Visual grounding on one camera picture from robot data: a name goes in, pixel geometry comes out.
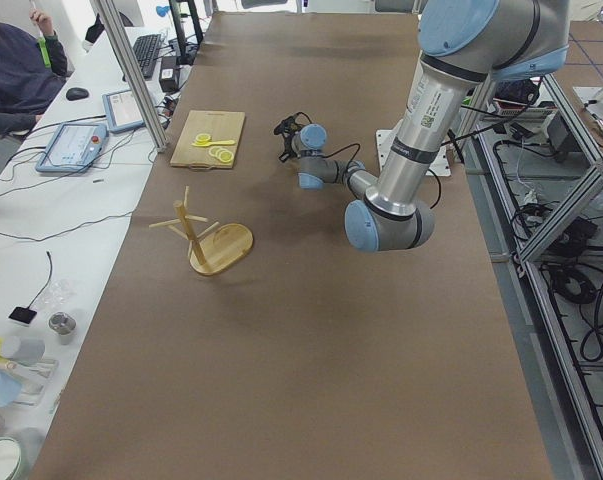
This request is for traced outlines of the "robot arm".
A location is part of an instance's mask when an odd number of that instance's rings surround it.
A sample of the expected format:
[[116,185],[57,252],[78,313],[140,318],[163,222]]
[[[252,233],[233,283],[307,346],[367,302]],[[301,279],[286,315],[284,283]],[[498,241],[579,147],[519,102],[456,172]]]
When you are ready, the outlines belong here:
[[467,93],[487,78],[523,80],[563,66],[568,50],[566,1],[429,1],[419,23],[422,74],[378,176],[358,161],[330,160],[325,129],[294,116],[274,129],[279,159],[298,161],[299,185],[342,183],[355,199],[345,210],[352,246],[364,252],[425,243],[434,215],[416,196]]

